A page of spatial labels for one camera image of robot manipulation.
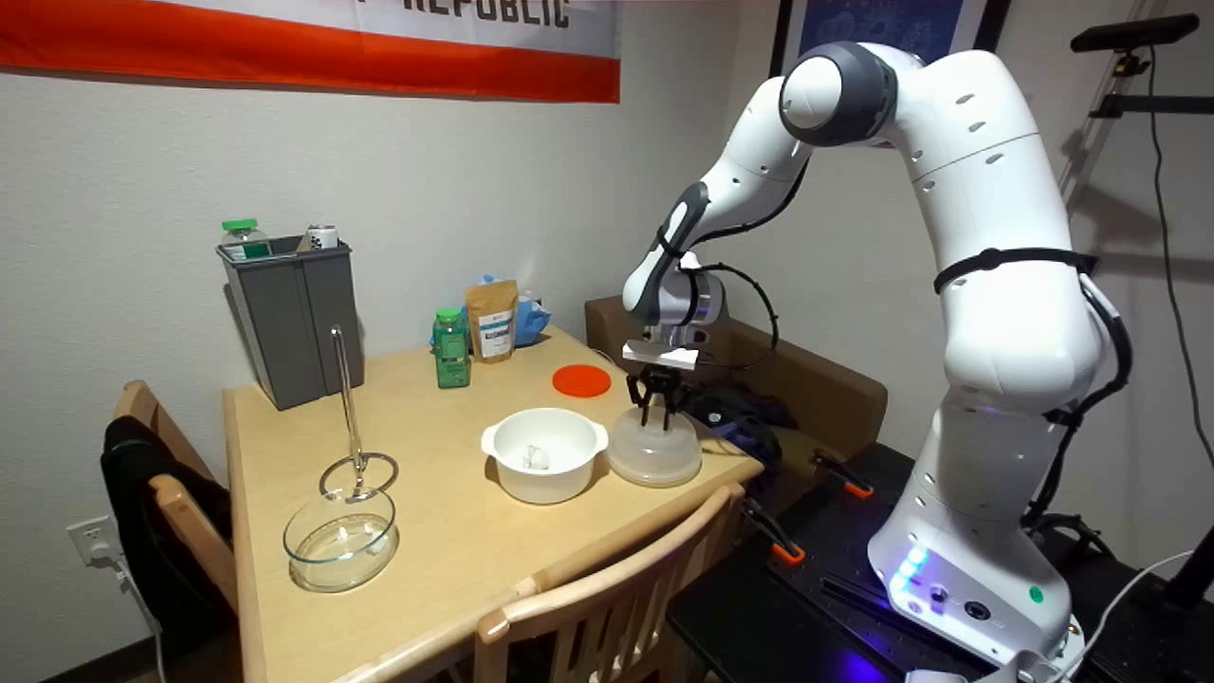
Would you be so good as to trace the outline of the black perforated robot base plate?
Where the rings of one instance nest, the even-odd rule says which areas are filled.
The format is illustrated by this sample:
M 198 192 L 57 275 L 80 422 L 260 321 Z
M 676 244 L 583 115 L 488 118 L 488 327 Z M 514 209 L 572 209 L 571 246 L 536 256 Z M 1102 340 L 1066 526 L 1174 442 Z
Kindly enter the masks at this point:
M 786 566 L 751 535 L 676 597 L 668 626 L 721 683 L 904 683 L 913 669 L 990 674 L 985 658 L 901 619 L 868 569 L 864 541 L 901 497 L 911 457 L 868 449 L 846 469 L 868 497 L 826 475 L 781 512 L 803 560 Z M 1083 626 L 1104 621 L 1073 683 L 1214 683 L 1211 604 L 1169 607 L 1162 578 L 1142 578 L 1118 599 L 1132 569 L 1057 531 L 1047 531 L 1041 550 L 1071 581 Z

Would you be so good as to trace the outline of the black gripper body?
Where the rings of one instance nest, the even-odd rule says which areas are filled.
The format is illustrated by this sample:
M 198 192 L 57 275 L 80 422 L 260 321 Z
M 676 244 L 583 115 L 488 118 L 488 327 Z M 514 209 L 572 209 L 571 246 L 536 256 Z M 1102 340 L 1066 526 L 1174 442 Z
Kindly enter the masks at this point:
M 628 389 L 634 400 L 678 400 L 682 398 L 682 374 L 676 369 L 662 365 L 643 365 L 639 371 L 628 374 Z

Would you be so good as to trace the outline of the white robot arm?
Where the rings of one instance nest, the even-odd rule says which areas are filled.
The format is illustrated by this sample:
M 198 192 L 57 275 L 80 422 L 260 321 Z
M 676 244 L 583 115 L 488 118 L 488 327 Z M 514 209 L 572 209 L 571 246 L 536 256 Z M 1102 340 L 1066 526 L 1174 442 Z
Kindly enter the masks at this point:
M 648 330 L 634 365 L 688 369 L 721 288 L 696 246 L 778 215 L 807 154 L 891 145 L 932 244 L 947 389 L 913 469 L 868 537 L 889 607 L 1012 683 L 1071 683 L 1090 638 L 1027 537 L 1027 504 L 1127 352 L 1114 306 L 1071 244 L 1036 118 L 985 48 L 920 60 L 826 40 L 755 88 L 719 164 L 689 183 L 622 279 Z

